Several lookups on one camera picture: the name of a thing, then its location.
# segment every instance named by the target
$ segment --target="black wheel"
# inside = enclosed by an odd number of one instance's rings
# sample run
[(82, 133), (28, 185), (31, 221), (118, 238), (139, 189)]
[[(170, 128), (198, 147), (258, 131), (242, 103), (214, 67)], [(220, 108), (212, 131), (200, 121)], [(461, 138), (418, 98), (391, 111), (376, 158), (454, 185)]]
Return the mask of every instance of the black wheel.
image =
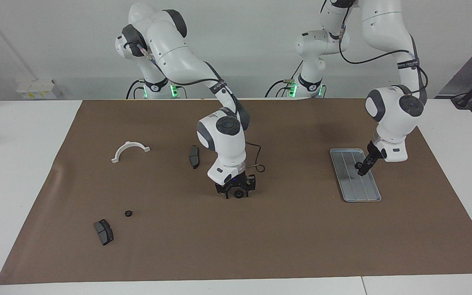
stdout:
[(245, 196), (244, 192), (241, 189), (238, 189), (237, 191), (234, 192), (234, 197), (237, 199), (241, 199)]

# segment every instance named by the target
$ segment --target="white junction box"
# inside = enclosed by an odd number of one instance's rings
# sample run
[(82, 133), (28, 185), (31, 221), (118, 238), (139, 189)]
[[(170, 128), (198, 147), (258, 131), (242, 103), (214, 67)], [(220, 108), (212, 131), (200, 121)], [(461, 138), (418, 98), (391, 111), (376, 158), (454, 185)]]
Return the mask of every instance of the white junction box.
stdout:
[(52, 80), (20, 82), (16, 90), (22, 99), (59, 99), (61, 90)]

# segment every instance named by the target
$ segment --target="white arch-shaped part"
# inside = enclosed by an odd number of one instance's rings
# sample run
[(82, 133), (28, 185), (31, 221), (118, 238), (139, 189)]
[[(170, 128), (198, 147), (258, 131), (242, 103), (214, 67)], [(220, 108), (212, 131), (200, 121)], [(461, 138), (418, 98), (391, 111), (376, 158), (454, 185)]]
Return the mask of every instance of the white arch-shaped part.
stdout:
[(114, 159), (112, 159), (112, 162), (113, 162), (113, 163), (120, 162), (120, 155), (121, 155), (121, 153), (123, 153), (124, 150), (126, 150), (126, 149), (128, 149), (128, 148), (130, 148), (130, 147), (131, 147), (131, 148), (132, 148), (132, 147), (135, 147), (135, 146), (137, 146), (137, 147), (139, 147), (139, 148), (142, 148), (142, 149), (145, 151), (145, 153), (148, 152), (148, 151), (150, 151), (150, 147), (148, 147), (148, 146), (144, 146), (144, 145), (142, 145), (142, 144), (139, 143), (139, 142), (130, 142), (130, 141), (128, 141), (128, 142), (125, 142), (124, 145), (120, 146), (120, 148), (116, 151), (116, 157), (115, 157)]

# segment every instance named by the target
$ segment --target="brown table surface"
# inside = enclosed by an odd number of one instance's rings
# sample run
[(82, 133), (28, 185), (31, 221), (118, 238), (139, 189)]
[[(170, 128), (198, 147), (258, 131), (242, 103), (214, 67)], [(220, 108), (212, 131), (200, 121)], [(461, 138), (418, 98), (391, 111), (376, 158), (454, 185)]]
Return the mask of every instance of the brown table surface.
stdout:
[[(225, 200), (206, 175), (216, 154), (201, 148), (198, 170), (188, 159), (219, 103), (84, 101), (0, 284), (472, 273), (472, 221), (418, 129), (408, 161), (373, 169), (382, 202), (346, 203), (329, 150), (365, 149), (364, 100), (243, 103), (267, 170), (250, 198)], [(126, 141), (152, 150), (112, 164)]]

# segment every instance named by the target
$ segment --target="green light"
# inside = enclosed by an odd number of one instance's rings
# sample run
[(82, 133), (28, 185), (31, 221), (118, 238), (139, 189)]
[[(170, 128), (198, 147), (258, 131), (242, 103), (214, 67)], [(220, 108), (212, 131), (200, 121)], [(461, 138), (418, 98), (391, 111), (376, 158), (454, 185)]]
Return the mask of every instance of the green light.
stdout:
[(172, 91), (172, 97), (178, 97), (179, 95), (179, 92), (178, 92), (178, 89), (176, 89), (176, 86), (174, 85), (170, 85), (170, 91)]
[(293, 86), (289, 90), (289, 96), (295, 97), (296, 96), (296, 89), (298, 89), (298, 85), (293, 84)]

